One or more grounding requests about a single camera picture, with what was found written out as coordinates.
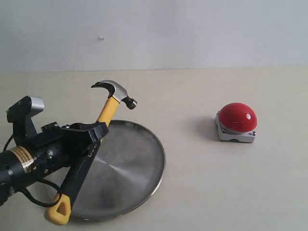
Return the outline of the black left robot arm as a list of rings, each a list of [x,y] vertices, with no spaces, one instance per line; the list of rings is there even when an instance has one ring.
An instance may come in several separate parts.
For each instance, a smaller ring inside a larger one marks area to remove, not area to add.
[[[10,139],[16,146],[4,148],[0,154],[0,203],[21,192],[42,207],[52,207],[65,196],[74,204],[101,139],[108,133],[107,125],[96,122],[59,127],[54,122],[43,126],[41,133],[32,123],[14,126]],[[31,195],[27,188],[36,182],[57,191],[54,202],[44,203]]]

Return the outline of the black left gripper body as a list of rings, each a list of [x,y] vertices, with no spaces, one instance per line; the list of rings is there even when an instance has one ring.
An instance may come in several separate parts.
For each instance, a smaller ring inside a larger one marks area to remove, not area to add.
[[[27,138],[13,148],[13,174],[25,176],[47,175],[72,165],[80,157],[81,143],[64,139],[61,127],[55,122],[47,124],[42,132]]]

